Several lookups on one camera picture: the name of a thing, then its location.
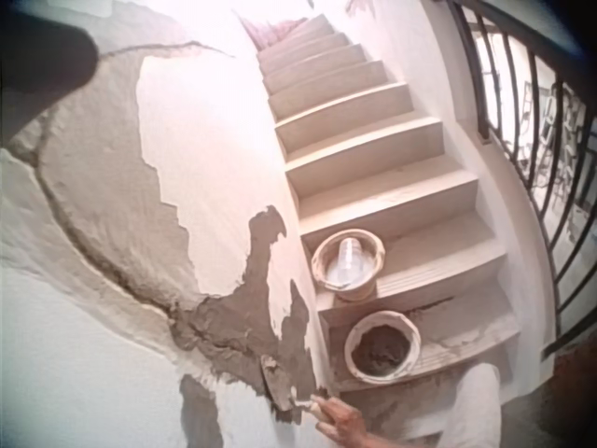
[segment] staircase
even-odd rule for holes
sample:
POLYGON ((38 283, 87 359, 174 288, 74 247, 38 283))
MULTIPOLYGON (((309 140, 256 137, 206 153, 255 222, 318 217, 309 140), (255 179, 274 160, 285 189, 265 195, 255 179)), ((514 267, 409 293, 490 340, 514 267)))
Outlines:
POLYGON ((324 16, 257 57, 308 251, 350 228, 386 247, 368 300, 318 292, 337 392, 371 427, 403 440, 442 430, 468 363, 497 365, 502 400, 514 398, 508 351, 520 328, 497 282, 507 254, 476 213, 476 176, 444 153, 441 121, 414 110, 409 86, 324 16), (408 315, 423 339, 410 375, 385 387, 356 380, 343 357, 352 325, 380 310, 408 315))

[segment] plaster wall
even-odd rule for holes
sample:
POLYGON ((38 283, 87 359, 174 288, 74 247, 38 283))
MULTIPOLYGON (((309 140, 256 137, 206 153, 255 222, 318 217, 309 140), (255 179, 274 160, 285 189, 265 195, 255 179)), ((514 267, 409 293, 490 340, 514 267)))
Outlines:
POLYGON ((477 210, 507 250, 500 284, 522 327, 511 364, 519 393, 532 391, 552 372, 552 359, 540 359, 554 337, 547 251, 514 170, 497 146, 476 135, 470 73, 448 6, 432 0, 320 0, 316 6, 409 84, 415 108, 442 119, 446 152, 479 177, 477 210))
POLYGON ((3 446, 327 446, 257 377, 325 354, 254 50, 198 3, 36 6, 103 56, 2 149, 3 446))

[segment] hand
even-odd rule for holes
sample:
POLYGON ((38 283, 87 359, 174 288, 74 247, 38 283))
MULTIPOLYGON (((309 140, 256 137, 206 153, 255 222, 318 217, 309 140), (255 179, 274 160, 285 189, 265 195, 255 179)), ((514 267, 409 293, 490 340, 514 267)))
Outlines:
POLYGON ((322 399, 313 396, 312 400, 319 404, 321 410, 334 422, 319 422, 315 426, 319 432, 345 448, 366 447, 368 434, 365 420, 358 409, 334 397, 322 399))

